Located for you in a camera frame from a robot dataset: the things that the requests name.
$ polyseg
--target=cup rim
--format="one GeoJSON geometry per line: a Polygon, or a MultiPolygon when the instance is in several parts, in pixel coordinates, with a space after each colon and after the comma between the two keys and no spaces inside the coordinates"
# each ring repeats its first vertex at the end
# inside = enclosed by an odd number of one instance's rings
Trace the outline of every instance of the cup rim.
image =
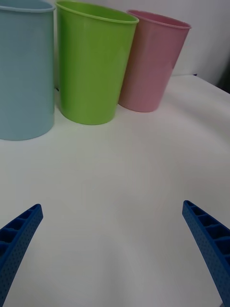
{"type": "Polygon", "coordinates": [[[79,1],[78,2],[58,1],[58,2],[56,2],[56,5],[59,8],[65,10],[65,11],[68,11],[68,12],[71,12],[71,13],[74,13],[74,14],[77,14],[77,15],[81,15],[81,16],[85,16],[85,17],[89,17],[89,18],[94,18],[94,19],[99,19],[99,20],[104,20],[104,21],[108,21],[108,22],[119,23],[119,24],[137,24],[139,22],[139,19],[136,16],[134,16],[134,15],[128,14],[127,12],[111,9],[111,8],[108,8],[108,7],[103,6],[103,5],[97,5],[97,4],[91,4],[91,3],[79,2],[79,1]],[[108,11],[118,12],[119,14],[123,14],[124,16],[125,15],[132,16],[133,20],[130,20],[130,21],[129,20],[125,20],[125,19],[124,20],[119,20],[119,19],[106,18],[106,17],[102,17],[102,16],[96,16],[96,15],[84,13],[84,12],[81,12],[81,11],[78,11],[78,10],[73,10],[73,9],[70,9],[70,8],[66,7],[64,5],[66,3],[76,3],[76,4],[80,3],[80,4],[84,4],[85,6],[104,8],[104,9],[107,9],[108,11]]]}
{"type": "Polygon", "coordinates": [[[145,21],[148,21],[148,22],[154,23],[154,24],[161,24],[161,25],[164,25],[164,26],[167,26],[167,27],[171,27],[171,28],[178,28],[178,29],[191,29],[192,28],[190,24],[184,23],[184,22],[182,22],[180,20],[177,20],[177,19],[174,19],[174,18],[171,18],[171,17],[160,15],[160,14],[155,14],[155,13],[151,13],[151,12],[147,12],[147,11],[139,11],[139,10],[127,10],[127,13],[129,13],[131,15],[134,15],[135,17],[137,17],[137,18],[139,18],[141,20],[145,20],[145,21]],[[165,20],[167,20],[169,22],[168,23],[163,23],[163,22],[156,21],[154,19],[142,16],[142,14],[146,14],[146,13],[151,15],[152,17],[154,17],[154,16],[163,17],[163,18],[165,18],[165,20]]]}
{"type": "Polygon", "coordinates": [[[46,13],[46,12],[52,12],[55,10],[55,6],[52,5],[51,3],[49,2],[46,2],[46,1],[30,1],[30,2],[26,2],[25,1],[25,7],[17,7],[17,6],[14,6],[14,3],[12,2],[12,4],[10,3],[10,1],[8,2],[9,3],[9,6],[4,6],[4,5],[1,5],[1,1],[0,1],[0,11],[3,10],[3,11],[11,11],[11,12],[24,12],[24,13],[46,13]],[[33,7],[26,7],[28,3],[36,3],[37,4],[37,8],[33,8],[33,7]],[[46,5],[47,7],[41,7],[39,8],[39,5],[40,4],[44,4],[46,5]]]}

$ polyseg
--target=white table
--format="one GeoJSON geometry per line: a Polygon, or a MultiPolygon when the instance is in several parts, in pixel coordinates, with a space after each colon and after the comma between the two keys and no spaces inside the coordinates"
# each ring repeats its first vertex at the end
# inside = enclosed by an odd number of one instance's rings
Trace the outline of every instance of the white table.
{"type": "Polygon", "coordinates": [[[40,224],[4,307],[218,307],[182,217],[190,199],[230,227],[230,95],[172,77],[160,108],[0,141],[0,225],[40,224]]]}

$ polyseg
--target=white surface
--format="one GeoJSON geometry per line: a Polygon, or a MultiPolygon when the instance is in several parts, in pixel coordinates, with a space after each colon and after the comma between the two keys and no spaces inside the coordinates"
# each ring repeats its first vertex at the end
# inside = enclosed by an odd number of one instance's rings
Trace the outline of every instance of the white surface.
{"type": "Polygon", "coordinates": [[[182,205],[230,227],[230,95],[172,77],[153,113],[55,115],[42,137],[0,141],[0,225],[44,212],[4,307],[218,307],[182,205]]]}
{"type": "Polygon", "coordinates": [[[198,73],[200,78],[216,84],[230,59],[229,0],[86,0],[86,2],[122,11],[127,9],[149,11],[191,24],[192,30],[173,72],[175,75],[198,73]]]}

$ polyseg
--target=pink cup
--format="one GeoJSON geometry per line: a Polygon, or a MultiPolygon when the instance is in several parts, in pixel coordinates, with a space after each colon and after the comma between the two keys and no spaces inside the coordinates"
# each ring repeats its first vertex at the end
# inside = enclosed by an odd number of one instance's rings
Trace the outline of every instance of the pink cup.
{"type": "Polygon", "coordinates": [[[129,10],[139,18],[119,104],[137,112],[158,108],[191,26],[169,17],[129,10]]]}

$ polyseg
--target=dark gap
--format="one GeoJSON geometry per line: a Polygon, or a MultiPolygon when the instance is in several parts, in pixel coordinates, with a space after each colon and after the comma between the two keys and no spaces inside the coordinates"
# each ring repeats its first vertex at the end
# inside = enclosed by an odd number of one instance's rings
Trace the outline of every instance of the dark gap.
{"type": "Polygon", "coordinates": [[[16,236],[17,232],[16,231],[9,231],[6,229],[2,229],[0,231],[0,241],[6,242],[6,243],[11,243],[16,236]]]}
{"type": "Polygon", "coordinates": [[[198,207],[194,207],[192,208],[193,212],[195,213],[195,215],[203,215],[203,214],[206,214],[203,210],[201,210],[200,208],[198,207]]]}
{"type": "Polygon", "coordinates": [[[10,222],[6,226],[6,228],[13,228],[15,230],[19,230],[22,227],[23,224],[24,224],[23,220],[16,219],[16,220],[13,220],[12,222],[10,222]]]}
{"type": "Polygon", "coordinates": [[[30,208],[30,210],[34,210],[37,208],[37,204],[30,208]]]}
{"type": "Polygon", "coordinates": [[[230,257],[225,258],[227,260],[227,263],[230,265],[230,257]]]}
{"type": "Polygon", "coordinates": [[[230,254],[230,240],[221,240],[215,242],[223,255],[230,254]]]}
{"type": "Polygon", "coordinates": [[[207,228],[207,232],[214,240],[224,236],[230,236],[230,230],[221,225],[207,228]]]}
{"type": "Polygon", "coordinates": [[[19,217],[21,219],[27,219],[30,216],[30,214],[31,214],[31,211],[26,211],[26,212],[22,213],[21,215],[19,215],[19,217]]]}
{"type": "Polygon", "coordinates": [[[7,250],[7,247],[8,247],[8,245],[6,245],[6,244],[0,244],[0,257],[3,256],[3,254],[7,250]]]}
{"type": "Polygon", "coordinates": [[[210,226],[210,225],[216,225],[218,224],[217,221],[215,221],[211,216],[205,215],[199,217],[200,222],[204,227],[210,226]]]}

